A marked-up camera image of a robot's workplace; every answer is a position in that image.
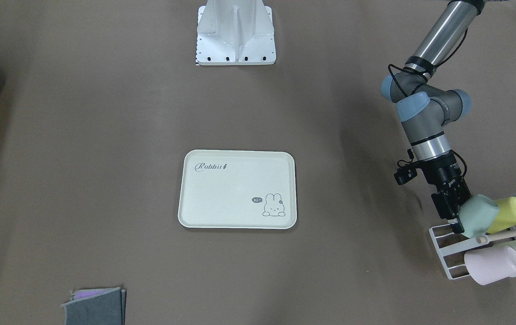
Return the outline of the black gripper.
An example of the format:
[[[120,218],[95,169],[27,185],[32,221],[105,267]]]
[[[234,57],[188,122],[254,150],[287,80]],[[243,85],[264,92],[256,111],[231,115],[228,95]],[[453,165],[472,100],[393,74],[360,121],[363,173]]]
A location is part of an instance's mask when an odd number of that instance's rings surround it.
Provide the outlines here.
[[[446,220],[454,234],[463,234],[465,229],[459,217],[459,206],[464,205],[472,194],[465,181],[467,165],[456,152],[448,152],[430,160],[419,160],[428,184],[437,188],[431,194],[441,219]]]

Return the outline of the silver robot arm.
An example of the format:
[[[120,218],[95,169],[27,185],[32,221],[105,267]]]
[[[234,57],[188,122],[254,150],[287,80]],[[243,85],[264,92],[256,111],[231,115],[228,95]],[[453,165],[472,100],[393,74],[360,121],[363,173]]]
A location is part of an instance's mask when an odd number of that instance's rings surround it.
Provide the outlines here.
[[[428,83],[462,45],[470,23],[485,4],[484,0],[451,0],[404,67],[388,66],[380,88],[382,96],[396,105],[410,143],[409,160],[398,161],[394,179],[404,185],[421,170],[436,188],[431,198],[439,217],[456,234],[465,231],[459,210],[472,194],[465,181],[466,163],[452,150],[443,128],[465,117],[472,99],[462,90],[441,90]]]

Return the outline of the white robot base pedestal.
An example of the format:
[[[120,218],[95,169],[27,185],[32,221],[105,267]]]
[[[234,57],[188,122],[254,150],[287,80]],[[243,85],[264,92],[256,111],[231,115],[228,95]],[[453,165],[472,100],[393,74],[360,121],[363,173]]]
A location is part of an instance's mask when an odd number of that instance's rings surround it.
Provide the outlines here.
[[[197,65],[275,64],[272,9],[262,0],[209,0],[197,17]]]

